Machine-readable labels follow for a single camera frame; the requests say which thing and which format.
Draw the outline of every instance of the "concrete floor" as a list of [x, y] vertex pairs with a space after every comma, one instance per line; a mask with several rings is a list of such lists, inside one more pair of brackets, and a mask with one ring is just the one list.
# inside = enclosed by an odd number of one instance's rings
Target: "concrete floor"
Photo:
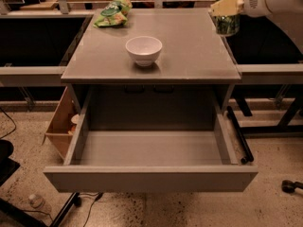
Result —
[[[235, 111], [241, 125], [275, 124], [283, 111], [264, 111], [264, 107], [251, 102], [253, 118], [244, 118]], [[14, 145], [11, 159], [21, 167], [2, 185], [0, 198], [20, 209], [31, 210], [28, 196], [41, 194], [56, 217], [70, 194], [58, 193], [43, 174], [45, 166], [59, 165], [62, 159], [52, 144], [45, 139], [45, 131], [53, 112], [8, 112], [17, 130], [5, 139]], [[297, 123], [302, 119], [297, 116]], [[0, 113], [0, 135], [13, 128]], [[226, 124], [235, 151], [241, 158], [241, 147], [233, 127]], [[303, 226], [303, 191], [293, 194], [281, 191], [285, 179], [303, 182], [303, 138], [248, 139], [258, 166], [258, 176], [242, 193], [105, 193], [91, 208], [86, 226], [110, 227], [182, 227], [182, 226]], [[80, 207], [72, 207], [61, 226], [83, 226], [94, 197], [80, 195]], [[30, 213], [50, 225], [48, 216]], [[21, 226], [0, 213], [0, 226]]]

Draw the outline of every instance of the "bowl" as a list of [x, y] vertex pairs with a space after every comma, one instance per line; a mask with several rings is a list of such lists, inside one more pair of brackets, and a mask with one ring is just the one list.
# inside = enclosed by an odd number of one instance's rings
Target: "bowl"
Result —
[[162, 43], [151, 36], [139, 36], [126, 42], [125, 47], [136, 64], [150, 66], [158, 59]]

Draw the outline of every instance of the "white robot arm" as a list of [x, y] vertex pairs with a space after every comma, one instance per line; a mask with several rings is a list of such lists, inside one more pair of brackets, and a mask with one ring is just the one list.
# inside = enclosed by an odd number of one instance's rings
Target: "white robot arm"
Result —
[[211, 5], [212, 16], [260, 17], [282, 12], [303, 13], [303, 0], [221, 0]]

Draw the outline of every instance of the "drawer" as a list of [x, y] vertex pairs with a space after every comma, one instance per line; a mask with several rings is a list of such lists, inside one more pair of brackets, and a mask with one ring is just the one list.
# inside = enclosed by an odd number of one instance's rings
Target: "drawer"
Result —
[[60, 192], [243, 191], [257, 173], [205, 85], [91, 86], [63, 166], [44, 171]]

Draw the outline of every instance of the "green jar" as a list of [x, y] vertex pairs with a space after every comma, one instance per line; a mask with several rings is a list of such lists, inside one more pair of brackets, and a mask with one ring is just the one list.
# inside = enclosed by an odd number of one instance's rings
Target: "green jar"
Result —
[[216, 16], [215, 23], [217, 34], [224, 37], [232, 36], [239, 31], [240, 15], [237, 14], [233, 16]]

